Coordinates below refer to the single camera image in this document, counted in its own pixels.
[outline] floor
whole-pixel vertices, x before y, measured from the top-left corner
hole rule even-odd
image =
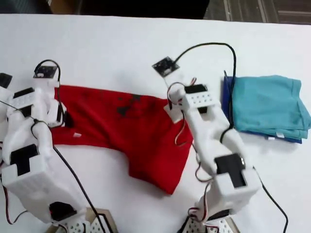
[[[80,0],[52,0],[55,14],[76,14]],[[311,25],[311,0],[210,0],[204,19]]]

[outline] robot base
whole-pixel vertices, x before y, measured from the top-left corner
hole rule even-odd
[[[112,218],[109,210],[96,209],[100,215],[101,222],[104,226],[106,233],[118,233],[116,224]],[[88,208],[86,212],[86,221],[69,222],[64,225],[68,233],[102,233],[102,229],[99,225],[98,219],[95,217],[92,209]],[[51,226],[46,233],[67,233],[65,229],[61,227]]]
[[[208,225],[211,227],[202,226],[198,222],[187,217],[183,226],[177,233],[240,233],[231,218],[209,221]]]

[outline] dark background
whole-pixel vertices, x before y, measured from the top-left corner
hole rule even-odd
[[[0,0],[0,13],[172,17],[311,24],[311,0]]]

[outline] teal shirt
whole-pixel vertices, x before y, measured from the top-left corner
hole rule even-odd
[[[235,79],[232,107],[238,131],[308,138],[311,117],[299,98],[301,81],[273,75]]]

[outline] table surface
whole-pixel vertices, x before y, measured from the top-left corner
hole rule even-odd
[[[203,42],[229,43],[237,54],[237,76],[279,74],[302,81],[301,99],[311,109],[311,26],[237,23],[183,19],[87,16],[0,15],[0,72],[14,76],[10,89],[29,87],[35,66],[56,60],[62,84],[166,97],[167,87],[151,65],[166,56],[176,58]],[[226,47],[195,49],[180,61],[184,82],[192,77],[220,93],[223,70],[232,72]],[[5,134],[2,126],[1,136]],[[311,139],[302,145],[241,134],[271,195],[289,217],[288,232],[304,229],[311,208]],[[109,209],[121,233],[174,233],[186,211],[202,195],[191,150],[173,195],[128,176],[126,156],[87,146],[59,146],[98,208]],[[12,194],[11,218],[23,210]],[[44,232],[47,225],[31,215],[9,226],[0,192],[3,232]],[[242,233],[282,232],[282,213],[260,190],[234,216]]]

